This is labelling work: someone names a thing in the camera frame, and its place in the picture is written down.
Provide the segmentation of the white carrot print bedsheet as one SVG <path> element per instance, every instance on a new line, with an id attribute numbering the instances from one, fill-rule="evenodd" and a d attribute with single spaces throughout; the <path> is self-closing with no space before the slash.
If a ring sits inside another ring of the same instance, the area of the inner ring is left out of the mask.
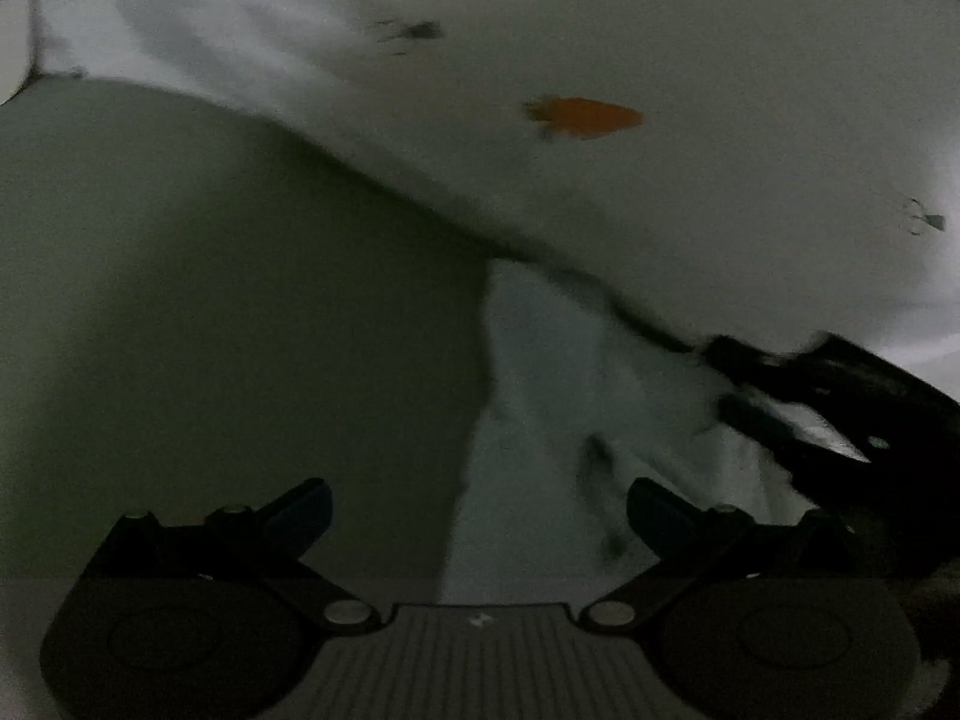
<path id="1" fill-rule="evenodd" d="M 685 338 L 958 348 L 958 0 L 44 0 L 41 62 L 255 110 Z"/>

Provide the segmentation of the light blue garment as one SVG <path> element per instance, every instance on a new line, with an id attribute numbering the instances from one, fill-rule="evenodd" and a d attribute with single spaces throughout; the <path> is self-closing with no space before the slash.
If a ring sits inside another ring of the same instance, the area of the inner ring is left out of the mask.
<path id="1" fill-rule="evenodd" d="M 811 507 L 765 450 L 715 420 L 729 382 L 628 330 L 594 284 L 498 260 L 483 323 L 491 395 L 444 564 L 446 605 L 582 608 L 654 566 L 626 523 L 636 478 L 771 525 Z"/>

